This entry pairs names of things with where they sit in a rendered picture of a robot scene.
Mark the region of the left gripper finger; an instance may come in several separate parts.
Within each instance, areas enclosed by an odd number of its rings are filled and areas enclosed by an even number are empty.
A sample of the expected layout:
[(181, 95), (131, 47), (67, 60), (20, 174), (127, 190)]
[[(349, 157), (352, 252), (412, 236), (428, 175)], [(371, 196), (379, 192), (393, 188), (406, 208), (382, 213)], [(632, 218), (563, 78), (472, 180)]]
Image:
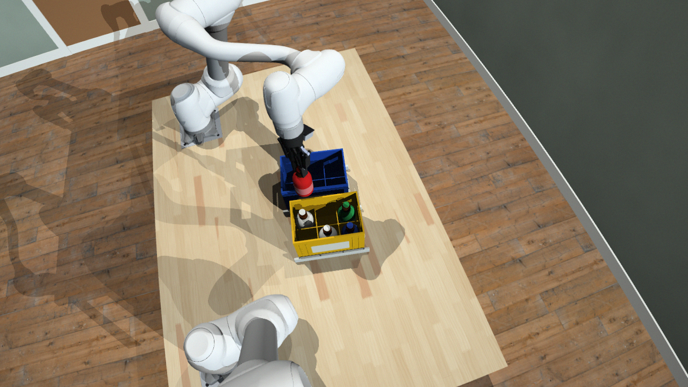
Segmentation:
[(294, 153), (293, 153), (293, 151), (290, 150), (290, 148), (287, 148), (287, 147), (282, 145), (280, 137), (278, 137), (277, 140), (282, 146), (282, 150), (285, 154), (285, 157), (289, 157), (289, 161), (291, 161), (292, 169), (293, 169), (294, 173), (296, 173), (296, 168), (299, 166), (299, 162), (297, 161), (296, 156), (294, 156)]
[(296, 152), (295, 148), (291, 148), (291, 150), (294, 152), (294, 156), (296, 156), (297, 161), (299, 162), (299, 169), (300, 173), (302, 174), (302, 178), (305, 178), (305, 176), (308, 174), (307, 168), (310, 165), (310, 150), (306, 150), (302, 146), (302, 151), (300, 153)]

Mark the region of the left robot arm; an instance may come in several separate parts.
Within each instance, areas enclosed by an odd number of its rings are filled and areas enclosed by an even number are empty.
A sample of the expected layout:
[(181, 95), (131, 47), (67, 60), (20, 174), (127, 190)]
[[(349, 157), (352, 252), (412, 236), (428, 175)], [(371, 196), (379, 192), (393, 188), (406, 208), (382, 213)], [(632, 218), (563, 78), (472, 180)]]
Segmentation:
[(243, 83), (240, 69), (231, 63), (228, 67), (228, 62), (288, 66), (291, 74), (276, 71), (264, 80), (265, 107), (279, 137), (295, 139), (303, 131), (303, 141), (307, 141), (314, 129), (303, 124), (302, 115), (341, 80), (346, 62), (333, 49), (300, 52), (285, 46), (227, 42), (227, 26), (241, 1), (174, 0), (156, 8), (157, 23), (170, 40), (206, 57), (201, 80), (182, 83), (170, 93), (170, 105), (184, 129), (184, 143), (204, 143), (218, 134), (214, 109)]

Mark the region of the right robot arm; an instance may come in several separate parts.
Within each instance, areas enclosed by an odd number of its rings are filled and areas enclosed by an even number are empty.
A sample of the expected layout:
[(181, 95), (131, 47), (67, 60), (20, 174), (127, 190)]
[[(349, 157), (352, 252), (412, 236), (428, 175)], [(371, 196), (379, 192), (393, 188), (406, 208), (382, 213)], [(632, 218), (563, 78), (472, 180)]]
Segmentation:
[(191, 367), (205, 373), (207, 384), (224, 379), (217, 387), (312, 387), (298, 363), (278, 360), (278, 347), (298, 319), (289, 297), (264, 296), (224, 318), (198, 324), (186, 335), (183, 349)]

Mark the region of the blue bottle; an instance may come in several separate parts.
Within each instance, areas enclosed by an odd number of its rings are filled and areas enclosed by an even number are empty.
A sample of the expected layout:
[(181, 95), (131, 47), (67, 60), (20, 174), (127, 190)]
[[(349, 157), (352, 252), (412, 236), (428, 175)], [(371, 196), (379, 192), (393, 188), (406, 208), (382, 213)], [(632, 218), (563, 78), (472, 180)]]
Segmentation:
[(345, 226), (342, 227), (341, 235), (358, 233), (358, 232), (360, 232), (358, 226), (356, 226), (355, 224), (353, 224), (351, 222), (348, 222)]

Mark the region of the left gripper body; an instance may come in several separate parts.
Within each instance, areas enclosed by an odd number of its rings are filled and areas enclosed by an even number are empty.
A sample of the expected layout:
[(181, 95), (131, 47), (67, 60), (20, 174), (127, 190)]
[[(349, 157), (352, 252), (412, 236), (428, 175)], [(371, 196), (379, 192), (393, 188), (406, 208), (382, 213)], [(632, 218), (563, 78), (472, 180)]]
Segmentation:
[[(280, 137), (280, 140), (281, 140), (283, 146), (285, 146), (285, 147), (287, 147), (287, 148), (290, 148), (290, 150), (291, 150), (291, 148), (295, 148), (297, 153), (300, 153), (300, 152), (302, 151), (302, 146), (303, 146), (303, 132), (302, 132), (301, 135), (299, 135), (299, 136), (298, 136), (297, 138), (295, 138), (295, 139), (287, 140), (287, 139), (282, 139), (282, 138)], [(305, 147), (303, 146), (303, 148), (305, 148)], [(291, 151), (292, 151), (292, 150), (291, 150)]]

